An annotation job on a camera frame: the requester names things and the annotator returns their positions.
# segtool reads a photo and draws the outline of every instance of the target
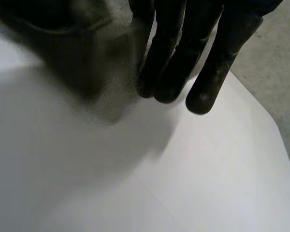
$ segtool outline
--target hand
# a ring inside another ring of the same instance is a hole
[[[198,62],[213,27],[218,31],[206,60],[186,98],[187,108],[208,113],[244,43],[282,0],[130,0],[133,20],[157,14],[157,31],[139,76],[139,94],[162,103],[177,99]],[[185,11],[182,37],[174,54]]]

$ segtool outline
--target black glove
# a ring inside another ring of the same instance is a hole
[[[151,0],[130,2],[134,3],[133,13],[138,12],[138,2],[152,4]],[[241,47],[260,26],[262,16],[281,2],[154,0],[158,27],[139,76],[139,94],[145,98],[154,96],[162,103],[175,101],[221,16],[211,52],[186,99],[186,106],[193,113],[208,113]],[[182,37],[172,55],[185,10]]]

